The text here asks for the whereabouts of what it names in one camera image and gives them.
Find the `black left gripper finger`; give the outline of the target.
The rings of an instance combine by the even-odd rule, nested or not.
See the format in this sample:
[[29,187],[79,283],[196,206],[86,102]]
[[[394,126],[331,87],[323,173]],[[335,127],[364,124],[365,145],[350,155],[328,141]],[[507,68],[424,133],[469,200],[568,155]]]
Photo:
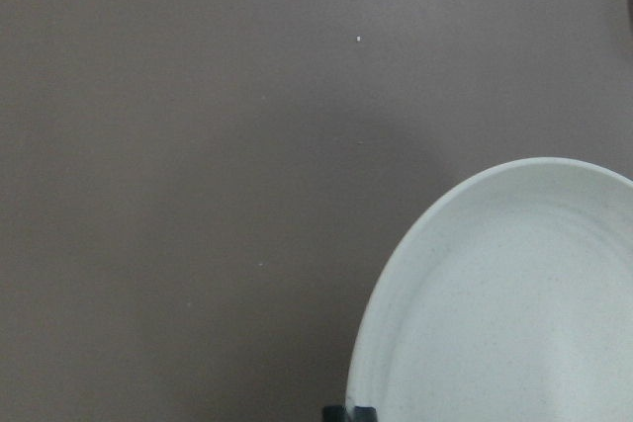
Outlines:
[[378,422],[374,407],[328,405],[321,410],[322,422]]

